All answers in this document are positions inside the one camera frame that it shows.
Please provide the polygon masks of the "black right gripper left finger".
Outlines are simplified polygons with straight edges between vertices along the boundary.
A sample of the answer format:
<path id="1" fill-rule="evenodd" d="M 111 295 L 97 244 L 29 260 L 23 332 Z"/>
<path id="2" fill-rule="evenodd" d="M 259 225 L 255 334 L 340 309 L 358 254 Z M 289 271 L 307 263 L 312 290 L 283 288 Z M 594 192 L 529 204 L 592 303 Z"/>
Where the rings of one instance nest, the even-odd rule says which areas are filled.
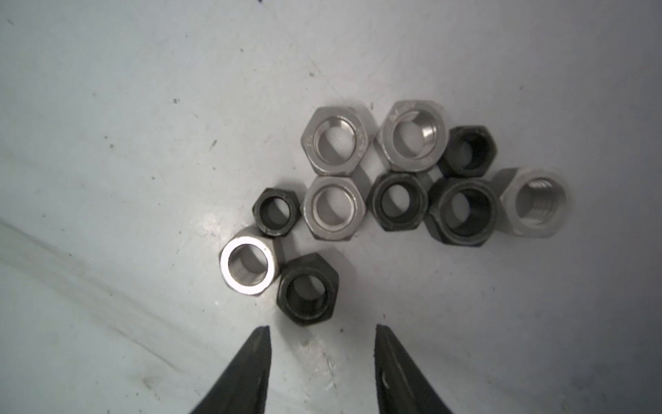
<path id="1" fill-rule="evenodd" d="M 191 413 L 264 413 L 271 365 L 270 328 L 259 326 Z"/>

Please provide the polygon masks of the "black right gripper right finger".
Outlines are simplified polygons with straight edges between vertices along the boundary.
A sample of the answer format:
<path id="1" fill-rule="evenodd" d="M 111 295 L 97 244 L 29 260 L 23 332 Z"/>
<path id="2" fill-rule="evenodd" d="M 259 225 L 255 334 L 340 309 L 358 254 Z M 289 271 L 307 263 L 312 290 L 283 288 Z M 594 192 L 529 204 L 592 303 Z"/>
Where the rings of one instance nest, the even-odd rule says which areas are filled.
<path id="1" fill-rule="evenodd" d="M 380 413 L 452 413 L 386 325 L 376 327 L 374 362 Z"/>

